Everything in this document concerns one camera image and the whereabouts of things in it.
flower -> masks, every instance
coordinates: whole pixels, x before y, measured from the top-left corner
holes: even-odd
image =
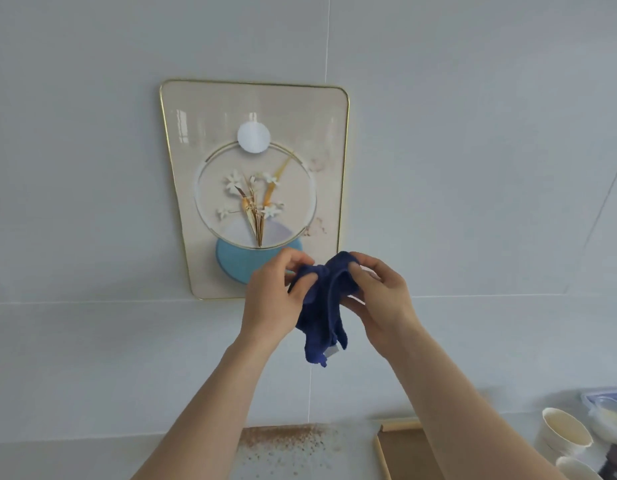
[[[281,209],[279,209],[278,207],[274,205],[267,205],[264,210],[262,210],[262,215],[265,219],[268,219],[269,217],[275,217],[280,212]]]
[[[226,207],[222,207],[221,209],[217,209],[217,216],[219,217],[220,221],[223,221],[224,217],[228,216],[231,213],[232,212],[229,209],[227,209]]]
[[[277,181],[277,177],[273,177],[270,173],[268,173],[267,171],[262,172],[262,176],[261,176],[262,180],[264,180],[267,184],[274,184],[274,185],[279,185],[280,182]]]
[[[228,193],[233,195],[241,195],[239,190],[242,189],[242,176],[237,172],[237,170],[233,170],[228,177],[224,178],[228,182],[226,184],[226,190],[228,190]]]

forearm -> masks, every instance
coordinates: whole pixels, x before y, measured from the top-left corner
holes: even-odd
[[[271,347],[238,338],[132,480],[224,480]]]
[[[447,480],[563,480],[478,394],[420,325],[389,358]]]

blue towel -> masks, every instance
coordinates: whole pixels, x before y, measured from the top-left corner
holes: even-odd
[[[340,342],[343,349],[348,345],[340,317],[340,298],[349,296],[359,289],[348,271],[348,264],[351,261],[357,262],[357,259],[346,251],[341,251],[323,266],[300,266],[288,287],[288,291],[291,291],[297,280],[305,274],[318,275],[318,281],[304,297],[296,325],[296,328],[306,334],[304,354],[310,363],[320,363],[322,367],[326,367],[325,350],[337,342]]]

wall art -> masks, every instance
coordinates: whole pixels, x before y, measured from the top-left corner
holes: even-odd
[[[192,293],[243,298],[283,247],[339,250],[349,100],[333,86],[168,80],[160,88]]]

white paper cup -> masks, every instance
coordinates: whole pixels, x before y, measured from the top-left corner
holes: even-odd
[[[558,458],[555,466],[569,480],[602,480],[594,469],[569,456]]]
[[[584,424],[562,410],[546,408],[542,411],[542,426],[533,446],[551,464],[561,456],[575,456],[593,444]]]

